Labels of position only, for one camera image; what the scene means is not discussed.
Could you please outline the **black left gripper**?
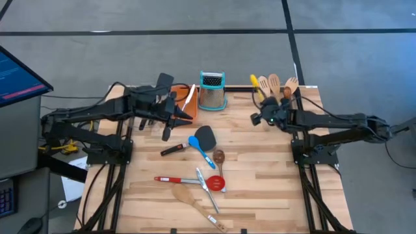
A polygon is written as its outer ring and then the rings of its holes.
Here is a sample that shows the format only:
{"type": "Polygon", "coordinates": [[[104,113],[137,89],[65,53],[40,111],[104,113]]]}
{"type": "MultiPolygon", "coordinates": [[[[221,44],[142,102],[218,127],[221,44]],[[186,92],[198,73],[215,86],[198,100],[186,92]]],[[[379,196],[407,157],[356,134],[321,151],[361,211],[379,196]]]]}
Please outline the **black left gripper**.
{"type": "MultiPolygon", "coordinates": [[[[134,116],[150,120],[167,122],[174,114],[176,118],[192,119],[169,96],[170,86],[137,86],[131,87],[132,111],[134,116]]],[[[191,121],[173,119],[171,128],[190,125],[191,121]]]]}

